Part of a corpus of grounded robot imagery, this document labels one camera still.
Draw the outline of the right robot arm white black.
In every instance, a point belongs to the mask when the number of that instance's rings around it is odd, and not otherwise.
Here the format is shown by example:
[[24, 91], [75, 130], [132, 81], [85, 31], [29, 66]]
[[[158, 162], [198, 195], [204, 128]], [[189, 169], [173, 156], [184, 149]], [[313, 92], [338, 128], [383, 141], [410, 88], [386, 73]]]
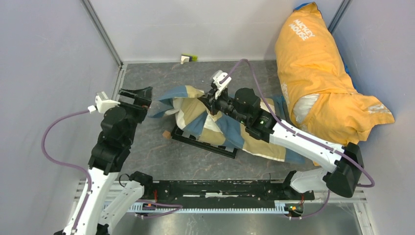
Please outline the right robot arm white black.
[[241, 88], [230, 97], [227, 89], [220, 91], [213, 86], [199, 100], [211, 114], [221, 112], [244, 125], [254, 139], [285, 147], [320, 165], [319, 169], [289, 173], [282, 187], [287, 199], [325, 189], [345, 198], [354, 195], [364, 169], [358, 145], [349, 142], [343, 146], [297, 129], [262, 109], [261, 99], [253, 89]]

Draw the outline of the blue beige checkered pillowcase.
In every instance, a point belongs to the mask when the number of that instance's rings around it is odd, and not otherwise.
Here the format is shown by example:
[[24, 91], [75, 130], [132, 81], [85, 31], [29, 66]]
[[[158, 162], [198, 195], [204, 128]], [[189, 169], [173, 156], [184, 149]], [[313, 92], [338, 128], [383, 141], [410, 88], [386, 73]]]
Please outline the blue beige checkered pillowcase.
[[266, 159], [303, 164], [305, 158], [283, 146], [266, 143], [251, 137], [240, 122], [219, 112], [211, 115], [198, 99], [204, 91], [192, 86], [177, 86], [166, 91], [151, 108], [151, 118], [174, 116], [176, 125], [200, 142], [241, 149]]

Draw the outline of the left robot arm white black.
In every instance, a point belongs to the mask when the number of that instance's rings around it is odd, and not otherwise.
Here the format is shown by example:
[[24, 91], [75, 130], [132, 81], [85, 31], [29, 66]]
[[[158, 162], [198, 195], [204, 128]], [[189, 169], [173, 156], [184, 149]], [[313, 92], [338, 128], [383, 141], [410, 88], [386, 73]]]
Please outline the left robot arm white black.
[[138, 199], [149, 199], [154, 193], [152, 177], [134, 173], [116, 198], [104, 207], [111, 186], [130, 154], [137, 125], [142, 123], [152, 102], [152, 87], [138, 90], [120, 89], [119, 95], [132, 103], [115, 101], [105, 92], [95, 96], [89, 113], [103, 114], [102, 131], [88, 162], [86, 184], [72, 218], [59, 235], [110, 235], [128, 209]]

